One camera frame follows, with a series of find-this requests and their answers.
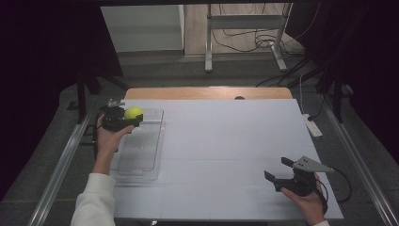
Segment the white power strip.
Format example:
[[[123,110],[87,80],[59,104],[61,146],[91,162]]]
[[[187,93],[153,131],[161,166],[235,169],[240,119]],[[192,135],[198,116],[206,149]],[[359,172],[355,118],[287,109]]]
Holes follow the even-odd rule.
[[[323,135],[315,122],[310,120],[309,114],[303,114],[302,117],[312,137],[321,137]]]

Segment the black metal stand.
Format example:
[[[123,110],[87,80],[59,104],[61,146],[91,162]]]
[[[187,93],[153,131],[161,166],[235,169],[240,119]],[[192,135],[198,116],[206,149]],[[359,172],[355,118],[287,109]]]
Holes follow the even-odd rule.
[[[336,117],[336,119],[338,120],[338,122],[343,122],[341,115],[341,102],[343,98],[343,93],[342,93],[343,81],[342,78],[337,73],[331,73],[328,70],[327,66],[319,67],[310,72],[304,73],[295,81],[290,82],[287,85],[287,88],[290,89],[295,86],[299,86],[302,82],[309,80],[318,74],[320,74],[321,77],[319,78],[319,81],[315,86],[316,91],[325,96],[330,90],[330,87],[333,87],[333,93],[330,97],[330,99],[332,100],[332,112]]]
[[[86,89],[89,90],[92,94],[99,94],[102,90],[100,82],[98,78],[101,77],[106,81],[116,85],[117,87],[128,90],[130,87],[119,81],[114,76],[108,75],[104,72],[101,72],[98,69],[87,69],[83,71],[79,71],[76,75],[77,79],[77,100],[78,100],[78,124],[81,124],[85,118],[87,113],[87,106],[86,106]]]

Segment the clear plastic tray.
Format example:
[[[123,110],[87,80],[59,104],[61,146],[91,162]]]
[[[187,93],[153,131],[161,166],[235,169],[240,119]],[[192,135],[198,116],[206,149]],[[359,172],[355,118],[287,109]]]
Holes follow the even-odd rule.
[[[144,183],[158,177],[165,129],[164,110],[141,109],[143,122],[122,138],[111,164],[111,175],[119,183]]]

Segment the person's left hand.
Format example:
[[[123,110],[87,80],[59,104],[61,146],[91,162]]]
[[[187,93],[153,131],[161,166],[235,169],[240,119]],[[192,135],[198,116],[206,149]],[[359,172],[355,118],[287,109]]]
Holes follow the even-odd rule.
[[[103,127],[103,115],[97,120],[97,160],[111,160],[120,145],[121,139],[135,128],[129,125],[118,132],[110,132]]]

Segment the aluminium rail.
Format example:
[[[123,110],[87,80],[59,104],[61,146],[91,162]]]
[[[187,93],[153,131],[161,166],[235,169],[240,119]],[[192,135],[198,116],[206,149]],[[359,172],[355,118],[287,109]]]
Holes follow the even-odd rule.
[[[92,114],[87,113],[87,115],[74,126],[71,136],[58,159],[56,167],[40,197],[31,219],[27,223],[27,226],[44,225],[91,118]]]
[[[370,195],[371,200],[378,214],[383,220],[385,226],[399,226],[399,217],[397,217],[396,214],[393,212],[393,208],[391,207],[388,198],[383,193],[382,188],[375,180],[369,168],[366,166],[364,159],[360,155],[358,146],[350,137],[343,123],[339,122],[339,120],[334,115],[331,101],[328,98],[323,97],[322,95],[320,95],[320,98],[323,101],[323,106],[329,120],[336,130],[338,137],[342,141],[344,149],[346,150],[351,163],[353,164],[360,180],[365,186],[365,189]]]

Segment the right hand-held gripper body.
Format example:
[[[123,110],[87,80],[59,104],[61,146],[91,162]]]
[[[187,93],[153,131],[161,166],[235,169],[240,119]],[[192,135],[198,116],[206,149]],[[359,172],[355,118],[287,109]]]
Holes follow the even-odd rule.
[[[300,197],[310,195],[316,188],[316,172],[334,172],[332,167],[323,165],[307,156],[302,156],[294,161],[292,169],[294,173],[292,179],[276,179],[274,186],[278,192],[287,188]]]

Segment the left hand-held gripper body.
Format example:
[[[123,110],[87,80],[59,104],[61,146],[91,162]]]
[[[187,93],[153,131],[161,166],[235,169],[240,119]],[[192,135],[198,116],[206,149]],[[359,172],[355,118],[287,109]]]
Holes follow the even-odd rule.
[[[124,119],[123,108],[124,103],[110,99],[104,107],[104,117],[102,119],[102,126],[105,130],[110,132],[118,132],[121,129],[130,126],[127,125]]]

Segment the yellow tennis ball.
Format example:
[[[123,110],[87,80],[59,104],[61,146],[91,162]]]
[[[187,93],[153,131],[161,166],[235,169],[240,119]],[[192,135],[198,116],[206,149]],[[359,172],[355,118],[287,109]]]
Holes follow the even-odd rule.
[[[131,106],[125,109],[124,119],[134,120],[143,117],[143,110],[138,106]]]

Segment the white metal desk frame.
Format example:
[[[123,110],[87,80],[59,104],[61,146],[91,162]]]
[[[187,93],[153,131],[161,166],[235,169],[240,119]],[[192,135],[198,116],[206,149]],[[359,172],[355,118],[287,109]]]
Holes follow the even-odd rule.
[[[264,14],[228,14],[228,15],[213,15],[211,5],[207,5],[207,24],[206,24],[206,50],[205,50],[205,68],[207,73],[213,69],[212,60],[212,38],[211,34],[214,29],[277,29],[277,36],[272,43],[270,49],[279,66],[281,72],[288,70],[280,50],[282,43],[282,35],[289,18],[291,3],[286,3],[281,15],[264,15]]]

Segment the dark curtain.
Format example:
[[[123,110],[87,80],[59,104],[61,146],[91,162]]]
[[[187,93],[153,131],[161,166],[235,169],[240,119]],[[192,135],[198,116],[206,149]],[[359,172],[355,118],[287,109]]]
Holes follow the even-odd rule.
[[[59,95],[121,76],[101,7],[86,0],[0,0],[0,201],[40,143]]]
[[[325,72],[319,90],[349,86],[351,105],[399,161],[399,0],[295,0],[286,33]]]

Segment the white board sheet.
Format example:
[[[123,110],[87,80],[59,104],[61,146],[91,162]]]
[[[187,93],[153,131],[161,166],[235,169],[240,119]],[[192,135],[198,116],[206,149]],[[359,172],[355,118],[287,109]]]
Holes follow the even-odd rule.
[[[164,112],[157,179],[117,185],[118,218],[194,221],[297,220],[299,208],[265,180],[293,172],[283,157],[317,159],[294,99],[138,100]]]

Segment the white cabinet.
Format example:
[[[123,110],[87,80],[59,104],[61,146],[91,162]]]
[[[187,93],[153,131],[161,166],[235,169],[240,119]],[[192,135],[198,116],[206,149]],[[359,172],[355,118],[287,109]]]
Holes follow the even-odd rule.
[[[183,5],[101,7],[118,53],[182,51]]]

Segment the wooden table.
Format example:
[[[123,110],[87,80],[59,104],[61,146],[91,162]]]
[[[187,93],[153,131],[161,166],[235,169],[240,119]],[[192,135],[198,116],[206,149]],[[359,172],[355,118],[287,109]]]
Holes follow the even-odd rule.
[[[208,87],[208,88],[134,88],[125,100],[264,100],[292,99],[287,88]]]

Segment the person's right hand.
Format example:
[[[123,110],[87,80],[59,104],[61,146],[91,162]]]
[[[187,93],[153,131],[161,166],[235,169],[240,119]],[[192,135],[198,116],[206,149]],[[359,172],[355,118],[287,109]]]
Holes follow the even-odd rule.
[[[281,192],[298,205],[304,219],[309,226],[326,220],[323,211],[323,203],[316,192],[312,192],[306,197],[297,196],[294,192],[287,188],[283,188]]]

